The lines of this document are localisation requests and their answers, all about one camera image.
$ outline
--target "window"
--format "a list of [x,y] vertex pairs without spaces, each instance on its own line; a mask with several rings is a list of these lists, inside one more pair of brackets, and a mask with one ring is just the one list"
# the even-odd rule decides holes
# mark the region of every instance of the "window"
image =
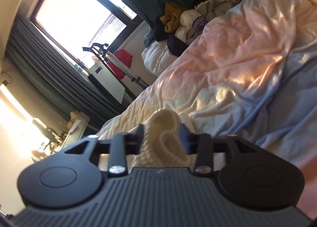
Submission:
[[94,61],[83,46],[107,43],[114,52],[143,20],[121,0],[39,0],[31,21],[88,70]]

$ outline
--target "window frame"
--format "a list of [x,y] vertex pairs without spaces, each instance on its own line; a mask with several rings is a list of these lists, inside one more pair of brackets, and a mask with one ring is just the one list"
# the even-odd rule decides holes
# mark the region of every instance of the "window frame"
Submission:
[[[117,38],[109,46],[109,51],[114,53],[123,42],[132,34],[134,30],[143,22],[143,19],[137,15],[134,19],[131,19],[123,10],[118,8],[110,0],[97,0],[103,6],[105,6],[115,17],[121,20],[125,25],[125,29],[117,36]],[[43,4],[44,0],[39,0],[34,8],[34,11],[31,14],[31,22],[45,35],[49,38],[59,49],[61,49],[65,54],[71,57],[78,65],[80,65],[85,71],[88,71],[88,68],[72,55],[67,49],[65,49],[61,44],[59,44],[46,30],[45,28],[36,20],[36,16]]]

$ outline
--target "ridged rubber surface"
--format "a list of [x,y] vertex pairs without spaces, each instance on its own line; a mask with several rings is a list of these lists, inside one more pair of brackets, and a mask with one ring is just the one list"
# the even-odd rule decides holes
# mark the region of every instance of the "ridged rubber surface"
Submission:
[[187,168],[135,168],[112,178],[86,204],[62,211],[31,207],[17,215],[17,227],[305,227],[310,220],[295,208],[255,212],[224,198],[212,180]]

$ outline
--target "red bag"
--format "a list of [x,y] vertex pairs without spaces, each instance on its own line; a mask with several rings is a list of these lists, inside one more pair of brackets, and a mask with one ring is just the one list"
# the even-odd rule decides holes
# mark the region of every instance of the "red bag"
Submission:
[[[124,50],[124,49],[117,50],[115,53],[115,57],[117,57],[117,59],[119,59],[129,69],[131,68],[132,55],[129,54],[126,50]],[[123,73],[122,70],[118,69],[118,67],[113,65],[111,62],[107,62],[107,64],[113,70],[113,72],[116,74],[118,79],[120,79],[120,80],[124,79],[125,74]]]

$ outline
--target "metal screw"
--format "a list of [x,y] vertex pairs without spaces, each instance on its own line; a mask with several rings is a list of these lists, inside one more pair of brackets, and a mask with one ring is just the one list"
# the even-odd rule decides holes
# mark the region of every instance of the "metal screw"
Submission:
[[208,174],[211,173],[211,168],[207,165],[198,166],[195,171],[200,174]]
[[109,172],[113,174],[120,174],[120,173],[123,173],[125,170],[126,170],[125,167],[121,165],[114,165],[110,167]]

